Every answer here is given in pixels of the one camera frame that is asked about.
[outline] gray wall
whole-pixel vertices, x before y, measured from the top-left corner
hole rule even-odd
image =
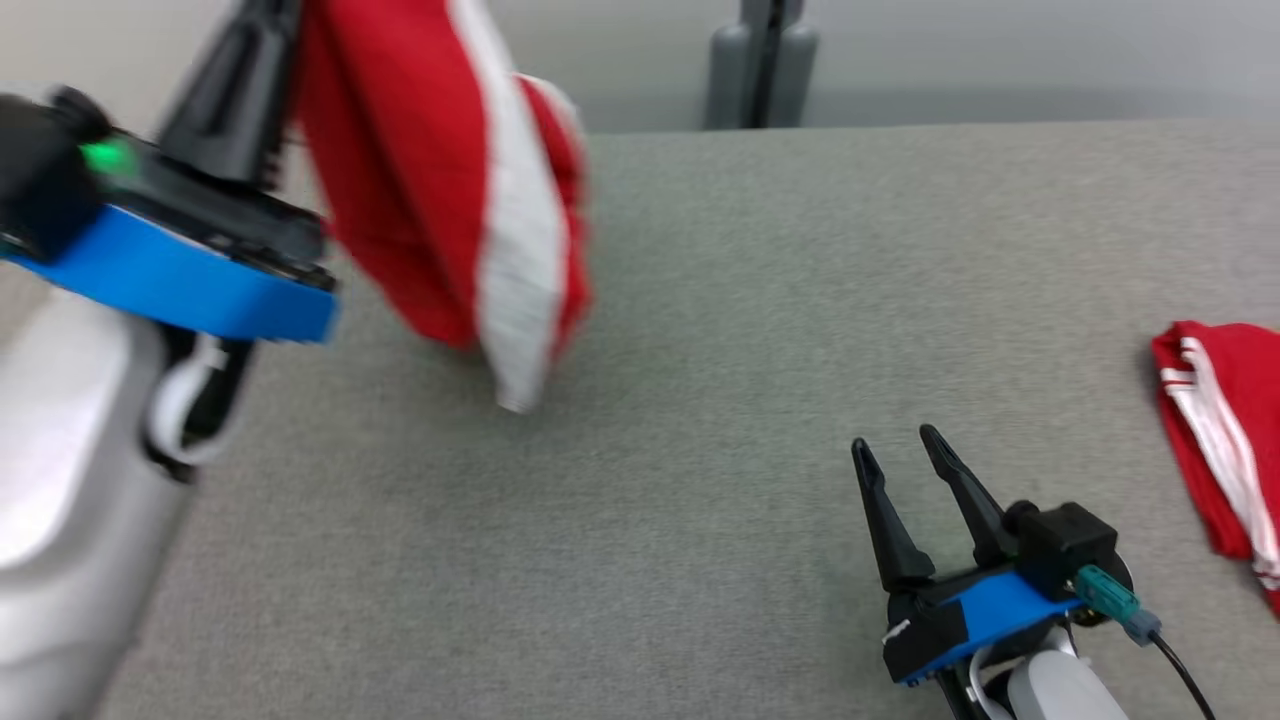
[[[805,124],[1266,114],[1276,0],[809,0]]]
[[[0,0],[0,90],[77,85],[148,132],[233,0]],[[521,69],[594,131],[701,126],[739,0],[490,0]],[[809,0],[805,124],[1280,110],[1277,0]]]
[[[710,38],[739,0],[489,0],[521,70],[598,131],[699,129]]]
[[[0,0],[0,91],[67,83],[146,133],[234,0]]]

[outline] white strap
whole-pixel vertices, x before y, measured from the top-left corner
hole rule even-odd
[[[987,697],[987,692],[982,687],[982,678],[979,671],[987,659],[991,657],[991,651],[996,646],[988,644],[987,647],[973,653],[973,659],[969,660],[969,694],[970,700],[975,701],[982,711],[987,714],[991,720],[1014,720],[1014,716],[1005,710],[1005,706]]]
[[[227,352],[219,347],[218,338],[197,334],[195,352],[161,380],[151,404],[147,430],[156,450],[187,465],[204,465],[223,451],[230,439],[234,405],[230,409],[232,416],[223,423],[216,436],[191,445],[184,445],[182,436],[209,378],[225,366]]]

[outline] folded red shirt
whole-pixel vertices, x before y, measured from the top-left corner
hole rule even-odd
[[[1280,615],[1280,334],[1180,322],[1151,347],[1165,429],[1210,543],[1253,560]]]

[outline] white stripe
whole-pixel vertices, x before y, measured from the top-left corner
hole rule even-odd
[[[489,152],[476,327],[498,402],[527,411],[545,382],[564,300],[566,228],[547,151],[515,65],[477,0],[449,0],[449,20],[480,85]]]
[[[552,111],[559,117],[561,127],[563,128],[564,135],[568,136],[570,142],[580,146],[582,138],[586,136],[586,131],[582,128],[582,117],[573,100],[570,99],[570,96],[553,82],[548,82],[540,77],[526,76],[524,73],[518,74],[541,91],[543,97],[547,99],[547,104],[550,105]]]
[[[1217,383],[1204,346],[1190,337],[1183,338],[1181,346],[1183,360],[1196,369],[1196,384],[1165,386],[1165,392],[1187,419],[1210,471],[1249,536],[1254,571],[1280,575],[1280,543],[1262,496],[1253,445]]]
[[[1194,383],[1196,373],[1190,370],[1175,370],[1172,368],[1165,368],[1160,370],[1160,379],[1166,383]]]

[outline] black cable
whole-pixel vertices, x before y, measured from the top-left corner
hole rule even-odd
[[[1199,685],[1197,685],[1196,680],[1192,679],[1190,671],[1188,671],[1187,666],[1183,665],[1181,659],[1178,657],[1174,648],[1169,647],[1169,643],[1165,642],[1165,638],[1158,632],[1151,633],[1151,642],[1156,643],[1156,647],[1160,648],[1160,652],[1165,653],[1165,657],[1169,659],[1174,670],[1178,670],[1178,675],[1183,679],[1183,683],[1187,684],[1187,689],[1192,691],[1192,697],[1196,698],[1196,705],[1201,707],[1201,712],[1204,714],[1206,720],[1217,720],[1213,715],[1213,708],[1211,708],[1208,706],[1208,701],[1204,700],[1204,693],[1199,692]]]
[[[1075,632],[1071,630],[1071,623],[1070,621],[1068,621],[1068,624],[1066,624],[1066,639],[1071,641],[1071,652],[1074,652],[1075,656],[1079,657],[1080,656],[1080,648],[1075,644]]]

